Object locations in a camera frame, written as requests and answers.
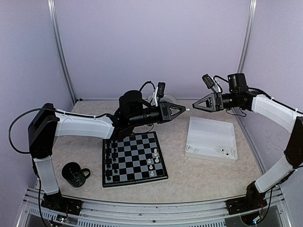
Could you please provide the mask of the white plastic tray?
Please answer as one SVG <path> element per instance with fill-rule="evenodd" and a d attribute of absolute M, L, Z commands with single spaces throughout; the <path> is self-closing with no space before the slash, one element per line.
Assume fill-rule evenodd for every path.
<path fill-rule="evenodd" d="M 238 153 L 233 123 L 191 116 L 185 156 L 235 163 Z"/>

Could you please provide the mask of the black and grey chessboard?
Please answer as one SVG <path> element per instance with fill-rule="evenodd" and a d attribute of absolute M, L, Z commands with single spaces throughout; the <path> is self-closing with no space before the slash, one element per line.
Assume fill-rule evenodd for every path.
<path fill-rule="evenodd" d="M 155 162 L 154 149 L 159 162 Z M 102 141 L 102 186 L 104 188 L 148 183 L 168 179 L 158 137 L 155 131 L 131 135 L 121 141 Z"/>

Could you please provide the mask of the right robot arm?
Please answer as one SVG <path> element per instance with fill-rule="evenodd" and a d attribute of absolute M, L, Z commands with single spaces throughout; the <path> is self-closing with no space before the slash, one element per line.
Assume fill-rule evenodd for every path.
<path fill-rule="evenodd" d="M 284 132 L 266 133 L 267 152 L 280 150 L 282 156 L 261 177 L 246 189 L 242 206 L 252 210 L 265 193 L 287 180 L 303 163 L 303 113 L 291 108 L 267 94 L 265 91 L 247 85 L 243 73 L 228 75 L 224 80 L 229 91 L 224 93 L 216 81 L 218 77 L 202 76 L 202 81 L 212 93 L 193 103 L 193 107 L 206 112 L 218 112 L 232 108 L 250 111 L 276 123 Z"/>

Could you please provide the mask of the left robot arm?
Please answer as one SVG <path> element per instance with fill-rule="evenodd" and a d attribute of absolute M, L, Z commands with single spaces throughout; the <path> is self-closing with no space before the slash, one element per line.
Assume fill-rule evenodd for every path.
<path fill-rule="evenodd" d="M 83 115 L 55 109 L 46 103 L 28 127 L 29 153 L 48 203 L 56 210 L 66 206 L 60 195 L 52 163 L 53 143 L 56 137 L 83 136 L 101 139 L 123 139 L 135 127 L 152 123 L 170 122 L 186 111 L 182 105 L 162 101 L 162 92 L 156 93 L 154 104 L 143 99 L 139 90 L 127 91 L 119 98 L 114 114 Z"/>

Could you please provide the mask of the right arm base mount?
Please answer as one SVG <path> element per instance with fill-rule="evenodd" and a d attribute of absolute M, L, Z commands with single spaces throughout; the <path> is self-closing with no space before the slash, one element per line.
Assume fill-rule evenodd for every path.
<path fill-rule="evenodd" d="M 265 198 L 250 200 L 246 196 L 229 199 L 225 202 L 229 215 L 239 214 L 255 209 L 261 208 L 261 206 L 267 206 Z"/>

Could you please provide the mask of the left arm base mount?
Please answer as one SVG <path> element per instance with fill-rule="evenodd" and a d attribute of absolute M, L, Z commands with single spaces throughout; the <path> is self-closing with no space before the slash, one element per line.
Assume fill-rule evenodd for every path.
<path fill-rule="evenodd" d="M 56 193 L 45 194 L 41 206 L 57 212 L 79 216 L 82 203 L 81 200 L 63 197 L 60 193 Z"/>

